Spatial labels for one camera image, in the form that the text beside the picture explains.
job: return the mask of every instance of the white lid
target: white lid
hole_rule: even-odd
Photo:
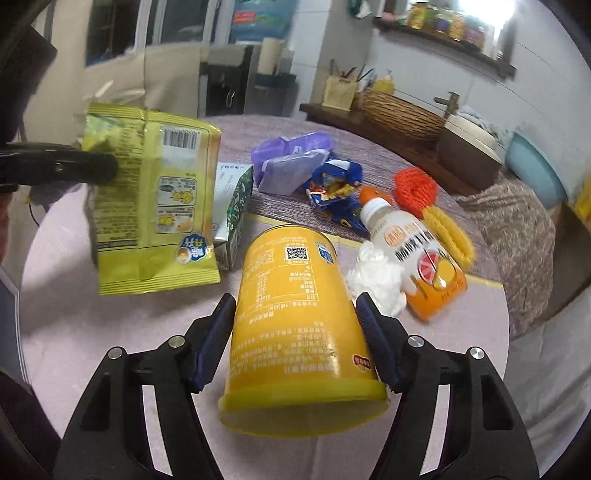
[[[461,119],[461,118],[462,118],[461,116],[456,116],[456,117],[454,117],[454,119],[452,119],[453,121],[447,121],[446,124],[445,124],[445,128],[447,130],[449,130],[450,132],[455,133],[458,137],[460,137],[461,139],[467,141],[470,145],[476,147],[481,152],[483,152],[486,155],[488,155],[490,158],[492,158],[497,163],[503,164],[503,161],[498,157],[498,155],[496,154],[496,152],[491,147],[489,147],[488,145],[484,144],[481,140],[479,140],[478,138],[476,138],[473,135],[473,133],[472,133],[473,130],[472,130],[472,132],[467,132],[463,128],[460,128],[459,126],[456,125],[457,120],[458,119]],[[478,127],[476,125],[475,125],[475,127],[478,130],[481,130],[482,132],[484,132],[487,135],[489,135],[494,140],[495,137],[493,137],[490,133],[486,132],[485,130],[483,130],[482,128],[480,128],[480,127]]]
[[[365,225],[366,228],[372,215],[378,210],[380,210],[380,208],[383,208],[385,206],[391,207],[392,205],[390,205],[387,200],[384,200],[382,198],[371,199],[368,203],[366,203],[363,206],[363,208],[361,209],[361,222]]]
[[[484,143],[487,147],[494,150],[496,145],[496,139],[489,132],[484,130],[482,127],[470,122],[468,119],[459,115],[450,115],[447,119],[447,123],[453,124],[456,127],[463,130],[468,135],[476,138],[480,142]]]

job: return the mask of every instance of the yellow can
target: yellow can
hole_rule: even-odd
[[[348,430],[389,406],[330,241],[285,225],[252,243],[242,270],[221,422],[303,437]]]

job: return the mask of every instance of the chip bag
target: chip bag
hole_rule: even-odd
[[[190,118],[89,106],[83,150],[119,161],[114,181],[89,196],[101,294],[220,281],[212,215],[221,136]]]

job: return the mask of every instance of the basket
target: basket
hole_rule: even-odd
[[[442,117],[372,89],[365,92],[363,111],[368,120],[417,140],[435,140],[445,126]]]
[[[350,112],[357,85],[357,82],[342,77],[328,77],[324,87],[322,106]]]

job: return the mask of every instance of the faucet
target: faucet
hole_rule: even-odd
[[[435,97],[435,103],[439,103],[441,105],[447,105],[447,109],[443,114],[444,119],[448,119],[450,115],[455,115],[457,112],[458,107],[460,106],[460,96],[455,92],[448,92],[450,94],[449,100],[445,100],[445,98]]]

